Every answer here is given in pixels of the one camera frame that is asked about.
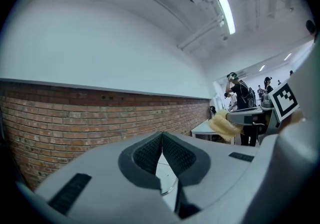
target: yellow cloth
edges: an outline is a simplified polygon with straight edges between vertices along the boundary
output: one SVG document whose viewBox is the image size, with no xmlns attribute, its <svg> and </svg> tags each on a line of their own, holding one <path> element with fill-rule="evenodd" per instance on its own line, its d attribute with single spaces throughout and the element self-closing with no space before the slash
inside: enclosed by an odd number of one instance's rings
<svg viewBox="0 0 320 224">
<path fill-rule="evenodd" d="M 209 127 L 224 138 L 224 140 L 231 141 L 233 137 L 241 132 L 243 126 L 227 121 L 227 114 L 228 112 L 225 110 L 217 111 L 215 116 L 209 120 Z"/>
</svg>

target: desk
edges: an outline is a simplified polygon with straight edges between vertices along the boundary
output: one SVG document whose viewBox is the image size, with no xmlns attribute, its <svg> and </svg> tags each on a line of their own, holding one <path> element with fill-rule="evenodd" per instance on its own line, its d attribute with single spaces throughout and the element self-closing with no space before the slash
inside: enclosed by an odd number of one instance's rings
<svg viewBox="0 0 320 224">
<path fill-rule="evenodd" d="M 192 137 L 196 138 L 195 135 L 202 134 L 202 135 L 209 135 L 211 140 L 211 135 L 218 135 L 214 130 L 209 127 L 209 120 L 205 120 L 203 123 L 199 124 L 196 128 L 191 130 Z M 235 138 L 232 139 L 231 145 L 234 145 L 236 142 Z"/>
</svg>

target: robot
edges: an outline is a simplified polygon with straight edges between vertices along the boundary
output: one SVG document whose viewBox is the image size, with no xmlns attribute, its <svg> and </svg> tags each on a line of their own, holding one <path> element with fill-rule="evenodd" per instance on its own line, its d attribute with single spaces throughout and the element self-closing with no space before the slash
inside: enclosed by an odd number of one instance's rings
<svg viewBox="0 0 320 224">
<path fill-rule="evenodd" d="M 230 122 L 252 126 L 260 148 L 155 132 L 84 153 L 35 193 L 19 181 L 17 186 L 51 223 L 270 223 L 320 159 L 319 101 L 316 86 L 309 86 L 317 75 L 317 51 L 319 45 L 261 107 L 227 115 Z M 277 134 L 298 107 L 304 120 Z M 155 176 L 161 153 L 178 178 L 174 212 Z"/>
</svg>

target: black slot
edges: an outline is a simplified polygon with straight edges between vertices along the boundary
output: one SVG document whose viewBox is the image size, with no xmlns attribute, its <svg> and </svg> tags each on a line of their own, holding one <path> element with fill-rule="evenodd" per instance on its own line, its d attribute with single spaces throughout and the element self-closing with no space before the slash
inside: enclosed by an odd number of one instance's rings
<svg viewBox="0 0 320 224">
<path fill-rule="evenodd" d="M 246 162 L 252 162 L 252 160 L 254 159 L 254 156 L 252 156 L 252 155 L 241 154 L 241 153 L 236 153 L 236 152 L 232 152 L 229 156 L 233 157 L 235 159 L 246 161 Z"/>
<path fill-rule="evenodd" d="M 77 173 L 49 202 L 49 205 L 62 214 L 66 214 L 75 200 L 84 190 L 91 176 Z"/>
</svg>

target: person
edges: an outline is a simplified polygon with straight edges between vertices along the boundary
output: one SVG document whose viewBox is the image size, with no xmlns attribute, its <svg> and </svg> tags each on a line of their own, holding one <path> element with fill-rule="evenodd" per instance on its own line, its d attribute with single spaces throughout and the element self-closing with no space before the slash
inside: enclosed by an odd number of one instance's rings
<svg viewBox="0 0 320 224">
<path fill-rule="evenodd" d="M 246 100 L 244 98 L 247 98 L 249 95 L 249 88 L 248 86 L 245 84 L 245 82 L 243 82 L 243 80 L 239 80 L 238 76 L 236 73 L 232 72 L 230 74 L 227 75 L 228 78 L 228 82 L 226 84 L 225 87 L 225 92 L 226 93 L 236 93 L 236 101 L 237 101 L 237 107 L 238 109 L 246 109 L 248 108 L 248 103 L 246 102 Z M 241 137 L 241 145 L 244 146 L 256 146 L 256 141 L 257 141 L 257 136 L 256 136 L 256 132 L 254 129 L 251 129 L 249 126 L 245 126 L 243 128 L 243 134 L 240 134 Z"/>
<path fill-rule="evenodd" d="M 270 120 L 271 120 L 271 113 L 270 111 L 265 112 L 264 116 L 258 118 L 257 116 L 252 117 L 252 120 L 257 120 L 259 123 L 264 125 L 264 128 L 261 130 L 262 133 L 265 133 L 267 130 Z M 279 134 L 284 128 L 287 126 L 300 122 L 304 119 L 301 109 L 296 109 L 291 115 L 285 118 L 282 123 L 278 127 L 277 133 Z M 209 122 L 209 127 L 216 131 L 218 136 L 221 136 L 226 141 L 231 141 L 237 134 L 243 134 L 248 126 L 242 126 L 241 124 L 231 123 L 227 120 L 227 113 L 226 111 L 219 111 Z"/>
<path fill-rule="evenodd" d="M 258 86 L 258 95 L 259 95 L 259 98 L 261 99 L 262 95 L 264 94 L 264 90 L 261 88 L 261 86 L 259 85 Z"/>
<path fill-rule="evenodd" d="M 254 90 L 252 90 L 253 96 L 254 96 L 254 106 L 256 106 L 257 102 L 256 102 L 256 93 Z"/>
<path fill-rule="evenodd" d="M 271 78 L 269 78 L 269 77 L 266 77 L 265 79 L 264 79 L 264 89 L 266 90 L 266 92 L 267 93 L 270 93 L 272 90 L 274 90 L 272 87 L 271 87 L 271 85 L 270 85 L 270 83 L 271 83 L 271 79 L 272 79 L 272 77 Z"/>
<path fill-rule="evenodd" d="M 229 109 L 232 109 L 233 111 L 238 110 L 237 99 L 235 97 L 235 94 L 225 92 L 224 96 L 225 98 L 230 98 L 231 107 Z"/>
<path fill-rule="evenodd" d="M 216 114 L 216 108 L 214 106 L 210 106 L 210 110 L 212 111 L 212 115 L 215 116 Z"/>
</svg>

